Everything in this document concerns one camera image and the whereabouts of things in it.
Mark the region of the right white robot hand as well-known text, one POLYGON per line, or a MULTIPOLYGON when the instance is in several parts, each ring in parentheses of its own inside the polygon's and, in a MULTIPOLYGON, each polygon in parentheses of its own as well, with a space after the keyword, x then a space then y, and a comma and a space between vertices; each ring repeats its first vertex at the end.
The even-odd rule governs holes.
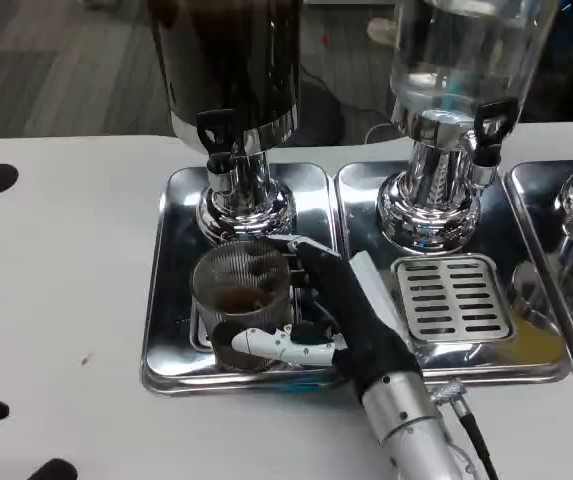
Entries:
POLYGON ((334 366, 353 382, 359 396, 395 375, 421 382, 423 374, 412 349, 376 310, 391 301, 377 272, 367 274, 322 244, 301 235, 273 234, 253 246, 271 246, 294 256, 304 284, 319 294, 337 327, 330 337, 320 328, 300 325, 246 326, 228 320, 214 329, 211 341, 246 356, 304 366, 334 366))

